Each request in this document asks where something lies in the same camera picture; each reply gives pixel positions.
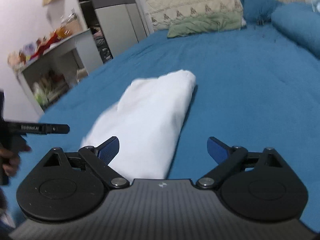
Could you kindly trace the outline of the person's left hand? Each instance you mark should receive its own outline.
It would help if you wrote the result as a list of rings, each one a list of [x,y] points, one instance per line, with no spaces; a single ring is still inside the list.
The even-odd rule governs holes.
[[[30,152],[31,147],[27,144],[22,145],[17,153],[14,153],[3,146],[1,146],[1,158],[6,160],[7,162],[2,164],[1,167],[4,171],[4,173],[8,177],[14,177],[16,176],[16,173],[19,169],[21,158],[19,156],[20,152]]]

